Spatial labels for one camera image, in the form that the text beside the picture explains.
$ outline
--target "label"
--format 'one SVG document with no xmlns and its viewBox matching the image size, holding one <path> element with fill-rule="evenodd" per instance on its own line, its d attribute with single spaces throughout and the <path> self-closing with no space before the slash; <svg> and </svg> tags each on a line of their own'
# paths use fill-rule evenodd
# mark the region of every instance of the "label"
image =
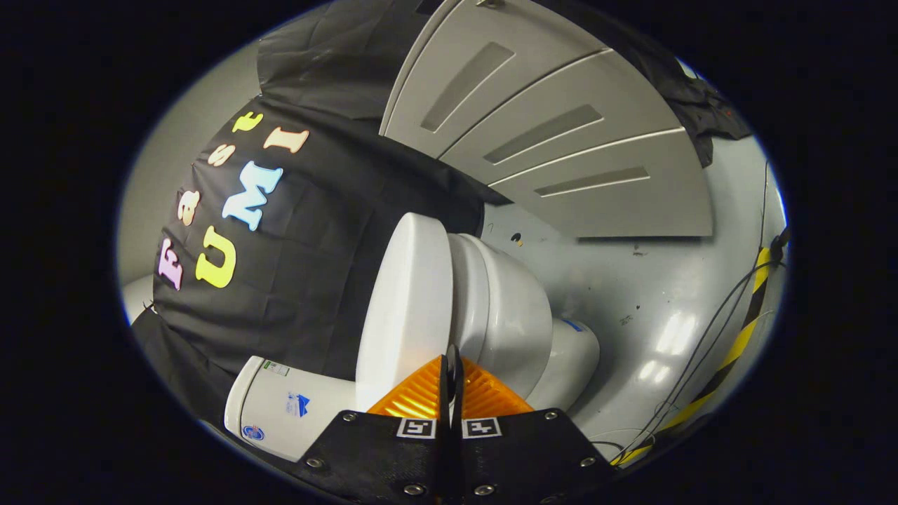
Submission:
<svg viewBox="0 0 898 505">
<path fill-rule="evenodd" d="M 274 372 L 274 373 L 276 373 L 280 376 L 284 376 L 284 377 L 286 377 L 286 373 L 290 371 L 290 368 L 285 367 L 284 365 L 278 365 L 278 363 L 275 363 L 274 361 L 271 361 L 271 360 L 266 361 L 265 364 L 262 365 L 262 367 L 265 368 L 269 372 Z"/>
<path fill-rule="evenodd" d="M 262 431 L 262 428 L 258 426 L 244 426 L 243 435 L 248 439 L 253 440 L 262 440 L 265 438 L 265 433 Z"/>
<path fill-rule="evenodd" d="M 309 413 L 309 402 L 310 400 L 301 394 L 287 392 L 286 413 L 296 417 L 303 417 L 305 414 Z"/>
<path fill-rule="evenodd" d="M 568 321 L 567 319 L 562 319 L 561 321 L 564 321 L 565 323 L 570 324 L 570 327 L 573 328 L 573 329 L 575 329 L 575 330 L 577 330 L 578 332 L 582 332 L 582 331 L 583 331 L 583 330 L 580 329 L 579 326 L 577 326 L 576 324 L 571 323 L 571 322 Z"/>
</svg>

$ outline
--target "sticker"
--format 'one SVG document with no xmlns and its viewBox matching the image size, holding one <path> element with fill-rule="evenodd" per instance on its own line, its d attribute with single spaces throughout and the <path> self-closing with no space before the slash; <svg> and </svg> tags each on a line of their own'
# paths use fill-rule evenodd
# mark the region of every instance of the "sticker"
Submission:
<svg viewBox="0 0 898 505">
<path fill-rule="evenodd" d="M 284 147 L 289 149 L 290 152 L 295 155 L 303 144 L 305 144 L 305 140 L 308 137 L 309 130 L 294 133 L 292 131 L 284 131 L 280 127 L 277 127 L 271 130 L 271 133 L 269 133 L 269 137 L 265 139 L 265 144 L 262 145 L 262 148 L 268 149 L 271 146 Z"/>
<path fill-rule="evenodd" d="M 206 254 L 201 252 L 197 258 L 197 280 L 204 280 L 216 288 L 227 286 L 233 278 L 233 267 L 237 264 L 237 251 L 233 248 L 233 243 L 217 234 L 214 226 L 210 226 L 203 236 L 203 247 L 215 247 L 221 251 L 224 254 L 224 263 L 216 267 L 206 259 Z"/>
<path fill-rule="evenodd" d="M 265 438 L 265 432 L 262 431 L 262 428 L 258 426 L 244 426 L 243 427 L 243 436 L 248 439 L 253 440 L 262 440 Z"/>
<path fill-rule="evenodd" d="M 571 322 L 568 321 L 567 319 L 562 319 L 561 321 L 564 321 L 565 323 L 570 324 L 570 327 L 573 328 L 573 329 L 575 329 L 575 330 L 577 330 L 578 332 L 582 332 L 582 331 L 583 331 L 579 326 L 577 326 L 576 324 L 571 323 Z"/>
<path fill-rule="evenodd" d="M 435 439 L 436 419 L 402 418 L 396 436 L 401 439 Z"/>
<path fill-rule="evenodd" d="M 485 417 L 481 419 L 462 420 L 463 439 L 487 439 L 489 437 L 501 436 L 502 430 L 499 429 L 498 418 Z"/>
<path fill-rule="evenodd" d="M 180 279 L 184 274 L 184 269 L 176 264 L 178 262 L 178 254 L 172 251 L 172 239 L 165 237 L 163 240 L 163 250 L 159 254 L 159 275 L 163 275 L 174 284 L 174 288 L 180 291 Z"/>
<path fill-rule="evenodd" d="M 274 361 L 268 360 L 262 365 L 269 372 L 274 372 L 280 376 L 286 377 L 286 373 L 290 371 L 290 367 L 285 367 L 284 365 L 278 365 Z"/>
<path fill-rule="evenodd" d="M 309 399 L 301 394 L 286 394 L 286 413 L 296 417 L 303 417 L 309 413 Z"/>
<path fill-rule="evenodd" d="M 249 111 L 246 114 L 243 114 L 241 117 L 237 118 L 237 121 L 235 121 L 233 124 L 233 128 L 231 128 L 231 133 L 234 133 L 238 129 L 242 131 L 250 131 L 251 129 L 256 128 L 256 125 L 258 125 L 259 122 L 262 121 L 263 117 L 264 114 L 259 114 L 258 116 L 253 118 L 252 111 Z"/>
<path fill-rule="evenodd" d="M 193 215 L 197 211 L 199 205 L 199 191 L 184 191 L 184 195 L 180 197 L 178 204 L 178 219 L 185 226 L 190 226 L 193 222 Z"/>
<path fill-rule="evenodd" d="M 216 147 L 215 151 L 212 151 L 212 154 L 209 155 L 208 162 L 212 166 L 221 166 L 225 164 L 228 158 L 231 157 L 234 151 L 237 150 L 237 146 L 228 146 L 227 144 L 222 144 L 221 146 Z"/>
<path fill-rule="evenodd" d="M 280 177 L 283 174 L 283 168 L 270 170 L 249 161 L 243 166 L 243 170 L 240 170 L 240 183 L 243 185 L 243 193 L 232 195 L 224 201 L 222 217 L 236 217 L 246 223 L 251 232 L 256 231 L 256 228 L 259 227 L 259 221 L 262 219 L 262 209 L 254 208 L 250 210 L 250 207 L 258 207 L 268 203 L 268 199 L 259 191 L 259 188 L 262 188 L 266 194 L 271 193 L 277 187 L 277 182 L 280 181 Z"/>
</svg>

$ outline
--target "toilet seat lid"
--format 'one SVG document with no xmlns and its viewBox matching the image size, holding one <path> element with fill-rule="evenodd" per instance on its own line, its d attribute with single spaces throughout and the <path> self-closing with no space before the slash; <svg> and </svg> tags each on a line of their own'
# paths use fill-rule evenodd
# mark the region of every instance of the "toilet seat lid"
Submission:
<svg viewBox="0 0 898 505">
<path fill-rule="evenodd" d="M 365 412 L 445 353 L 452 321 L 449 240 L 438 220 L 408 213 L 377 272 L 356 362 L 356 405 Z"/>
<path fill-rule="evenodd" d="M 487 330 L 477 364 L 522 398 L 540 380 L 552 347 L 552 315 L 542 284 L 518 260 L 480 239 L 489 284 Z"/>
<path fill-rule="evenodd" d="M 489 316 L 489 282 L 483 255 L 471 239 L 449 234 L 453 265 L 453 314 L 451 342 L 474 363 L 486 339 Z"/>
</svg>

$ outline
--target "floor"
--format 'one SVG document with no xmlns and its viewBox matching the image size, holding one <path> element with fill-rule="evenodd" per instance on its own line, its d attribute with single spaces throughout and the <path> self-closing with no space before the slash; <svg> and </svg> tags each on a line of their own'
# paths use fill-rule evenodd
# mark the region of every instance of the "floor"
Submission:
<svg viewBox="0 0 898 505">
<path fill-rule="evenodd" d="M 711 237 L 577 240 L 516 205 L 488 206 L 482 239 L 533 272 L 546 288 L 553 314 L 586 323 L 600 341 L 599 366 L 568 411 L 591 440 L 626 446 L 649 436 L 640 430 L 665 406 L 693 350 L 701 356 L 709 348 L 733 301 L 698 345 L 705 326 L 733 285 L 754 266 L 759 243 L 769 245 L 785 226 L 775 179 L 754 138 L 713 142 L 714 163 L 704 171 L 714 208 Z M 521 245 L 511 241 L 514 234 L 521 234 Z M 770 335 L 785 281 L 782 273 L 770 276 L 763 324 L 714 401 L 696 415 L 717 408 L 751 370 Z M 668 416 L 690 402 L 717 370 L 741 329 L 750 294 L 746 291 L 738 301 L 718 345 L 682 386 Z M 597 448 L 608 458 L 619 451 Z"/>
</svg>

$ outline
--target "black cloth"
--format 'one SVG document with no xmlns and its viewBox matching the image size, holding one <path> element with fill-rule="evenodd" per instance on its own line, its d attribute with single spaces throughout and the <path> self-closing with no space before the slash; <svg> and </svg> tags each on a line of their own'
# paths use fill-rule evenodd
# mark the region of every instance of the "black cloth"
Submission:
<svg viewBox="0 0 898 505">
<path fill-rule="evenodd" d="M 270 100 L 355 120 L 376 132 L 390 91 L 432 9 L 421 0 L 338 0 L 268 33 L 257 70 Z M 443 162 L 428 169 L 483 201 L 511 200 Z"/>
<path fill-rule="evenodd" d="M 575 22 L 633 65 L 686 128 L 702 167 L 714 161 L 711 137 L 738 140 L 752 134 L 726 97 L 708 82 L 686 75 L 676 56 L 657 41 L 579 2 L 534 1 Z"/>
<path fill-rule="evenodd" d="M 262 121 L 232 132 L 252 112 Z M 262 148 L 274 128 L 308 131 L 293 154 Z M 221 166 L 209 156 L 236 150 Z M 222 217 L 225 201 L 244 192 L 241 172 L 252 161 L 282 168 L 267 194 L 258 228 Z M 172 241 L 183 278 L 180 290 L 154 276 L 158 314 L 223 370 L 236 374 L 253 354 L 316 374 L 353 380 L 356 354 L 374 281 L 393 228 L 407 212 L 439 219 L 450 233 L 478 235 L 483 203 L 463 185 L 429 173 L 434 160 L 325 112 L 257 97 L 210 140 L 189 168 L 159 239 Z M 176 216 L 184 191 L 198 191 L 193 222 Z M 223 288 L 196 279 L 198 256 L 215 265 L 225 255 L 204 247 L 207 229 L 233 243 L 233 278 Z"/>
</svg>

